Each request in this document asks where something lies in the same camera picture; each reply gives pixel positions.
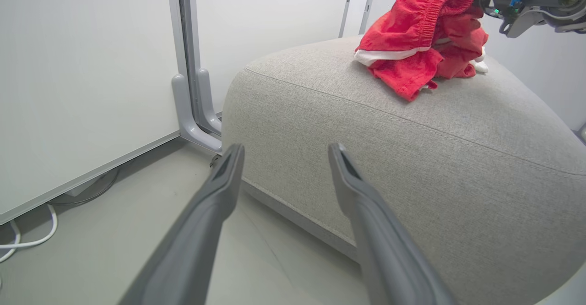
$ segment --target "gray ottoman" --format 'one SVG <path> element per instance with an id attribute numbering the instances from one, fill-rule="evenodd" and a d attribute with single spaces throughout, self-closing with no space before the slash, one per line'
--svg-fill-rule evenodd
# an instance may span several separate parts
<path id="1" fill-rule="evenodd" d="M 245 191 L 356 259 L 326 147 L 341 142 L 461 304 L 534 304 L 586 258 L 586 147 L 491 58 L 407 103 L 359 38 L 274 53 L 234 79 L 222 137 Z"/>

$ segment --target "red clothing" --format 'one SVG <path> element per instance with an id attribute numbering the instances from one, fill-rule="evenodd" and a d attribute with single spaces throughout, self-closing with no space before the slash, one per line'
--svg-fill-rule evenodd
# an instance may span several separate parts
<path id="1" fill-rule="evenodd" d="M 472 77 L 488 34 L 473 0 L 397 0 L 364 34 L 354 58 L 413 101 L 434 76 Z"/>

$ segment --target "gray floor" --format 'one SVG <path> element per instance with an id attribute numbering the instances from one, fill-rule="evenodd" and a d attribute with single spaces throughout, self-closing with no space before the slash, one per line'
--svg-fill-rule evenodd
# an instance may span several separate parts
<path id="1" fill-rule="evenodd" d="M 134 160 L 106 194 L 56 207 L 46 243 L 0 264 L 2 305 L 115 304 L 209 175 L 212 156 L 173 140 Z M 23 242 L 50 230 L 46 206 L 18 218 Z M 0 226 L 0 242 L 12 239 Z M 222 229 L 208 304 L 366 304 L 356 263 L 241 195 Z"/>

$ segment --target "white cable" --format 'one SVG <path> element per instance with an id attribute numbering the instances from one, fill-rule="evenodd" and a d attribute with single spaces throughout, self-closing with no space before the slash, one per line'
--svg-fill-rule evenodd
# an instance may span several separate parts
<path id="1" fill-rule="evenodd" d="M 8 259 L 8 257 L 10 257 L 10 255 L 12 255 L 14 253 L 14 251 L 13 251 L 14 249 L 21 248 L 21 247 L 30 247 L 30 246 L 39 245 L 39 244 L 45 242 L 46 240 L 49 240 L 51 238 L 51 236 L 53 236 L 53 234 L 55 234 L 55 231 L 57 230 L 57 213 L 55 213 L 55 209 L 53 208 L 52 205 L 48 204 L 47 207 L 49 208 L 49 211 L 51 211 L 51 218 L 53 220 L 53 227 L 51 228 L 51 231 L 49 232 L 49 234 L 47 234 L 47 236 L 45 236 L 41 240 L 36 240 L 33 242 L 25 242 L 25 243 L 16 243 L 15 242 L 12 245 L 0 245 L 0 249 L 12 249 L 11 250 L 12 252 L 8 251 L 8 253 L 6 255 L 2 256 L 2 260 L 5 261 L 6 259 Z M 10 225 L 12 226 L 12 229 L 14 230 L 14 234 L 17 236 L 16 238 L 18 238 L 18 240 L 20 241 L 21 232 L 18 230 L 16 223 L 13 223 L 13 221 L 10 221 L 10 223 L 11 223 Z"/>

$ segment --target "fabric upholstery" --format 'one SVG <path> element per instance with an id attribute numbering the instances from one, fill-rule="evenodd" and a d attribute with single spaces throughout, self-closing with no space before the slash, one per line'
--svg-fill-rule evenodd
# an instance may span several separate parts
<path id="1" fill-rule="evenodd" d="M 490 57 L 487 75 L 437 80 L 408 103 L 353 61 L 359 41 L 288 49 L 236 76 L 222 137 L 245 145 L 244 181 L 353 244 L 326 153 L 341 142 L 461 304 L 554 292 L 586 257 L 584 144 Z"/>

